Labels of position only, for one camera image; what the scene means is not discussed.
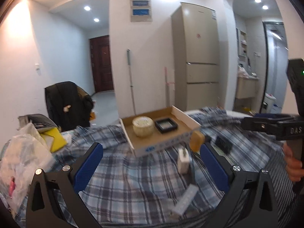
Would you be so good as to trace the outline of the person's right hand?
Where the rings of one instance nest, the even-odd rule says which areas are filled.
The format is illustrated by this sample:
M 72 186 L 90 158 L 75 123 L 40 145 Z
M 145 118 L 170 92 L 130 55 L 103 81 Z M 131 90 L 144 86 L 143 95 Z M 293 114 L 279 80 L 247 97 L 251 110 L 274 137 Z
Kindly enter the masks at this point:
M 286 162 L 285 170 L 292 182 L 299 182 L 304 176 L 304 170 L 302 168 L 302 162 L 293 157 L 291 148 L 285 142 L 283 145 L 284 159 Z

